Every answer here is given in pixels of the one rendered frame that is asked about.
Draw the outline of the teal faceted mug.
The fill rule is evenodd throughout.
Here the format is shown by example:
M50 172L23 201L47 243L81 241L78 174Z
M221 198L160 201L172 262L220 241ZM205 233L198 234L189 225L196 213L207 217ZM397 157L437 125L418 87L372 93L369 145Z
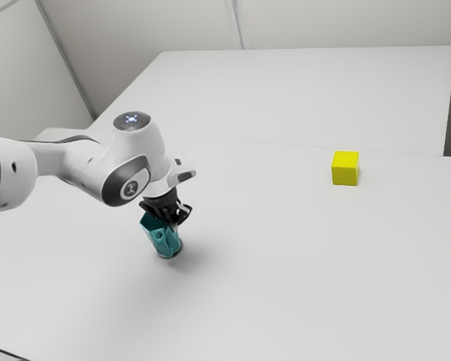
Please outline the teal faceted mug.
M182 242L178 232L167 223L145 213L140 225L161 258L171 259L181 251Z

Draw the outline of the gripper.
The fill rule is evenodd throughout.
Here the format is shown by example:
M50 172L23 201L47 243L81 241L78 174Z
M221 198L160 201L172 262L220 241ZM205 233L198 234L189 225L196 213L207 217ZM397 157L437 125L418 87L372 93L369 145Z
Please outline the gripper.
M143 197L139 206L155 219L169 224L175 234L178 234L178 224L183 223L192 212L191 206L182 204L178 199L176 189L155 198Z

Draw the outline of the yellow block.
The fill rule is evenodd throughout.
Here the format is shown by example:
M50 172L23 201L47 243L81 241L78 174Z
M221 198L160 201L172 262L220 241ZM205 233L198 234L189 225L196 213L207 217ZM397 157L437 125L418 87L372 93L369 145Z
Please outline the yellow block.
M357 186L359 181L359 152L336 150L331 162L334 185Z

